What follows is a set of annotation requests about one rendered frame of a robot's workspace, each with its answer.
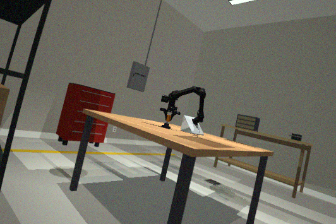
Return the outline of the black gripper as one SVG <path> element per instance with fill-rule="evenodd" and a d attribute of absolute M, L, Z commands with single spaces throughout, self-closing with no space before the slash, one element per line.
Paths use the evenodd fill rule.
<path fill-rule="evenodd" d="M 161 111 L 164 111 L 165 119 L 167 119 L 167 112 L 169 112 L 169 106 L 174 106 L 174 104 L 169 103 L 169 104 L 168 104 L 168 108 L 167 108 L 167 110 L 164 109 L 164 108 L 160 108 Z M 174 112 L 172 112 L 172 114 L 171 114 L 171 120 L 172 120 L 172 118 L 173 118 L 176 114 L 180 115 L 180 112 L 178 112 L 178 111 L 174 111 Z"/>

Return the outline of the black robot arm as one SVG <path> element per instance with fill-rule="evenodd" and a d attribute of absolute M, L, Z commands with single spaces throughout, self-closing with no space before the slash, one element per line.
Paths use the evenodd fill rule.
<path fill-rule="evenodd" d="M 192 119 L 193 124 L 198 125 L 198 123 L 203 122 L 204 119 L 203 106 L 204 106 L 204 99 L 206 97 L 206 92 L 204 88 L 192 86 L 191 88 L 187 88 L 184 90 L 172 91 L 172 93 L 170 93 L 169 96 L 162 95 L 161 102 L 165 103 L 169 102 L 171 104 L 174 104 L 174 106 L 169 106 L 169 110 L 174 112 L 177 111 L 177 107 L 175 107 L 176 100 L 178 100 L 178 98 L 182 95 L 186 95 L 193 92 L 200 96 L 200 108 L 199 110 L 197 110 L 197 117 Z"/>

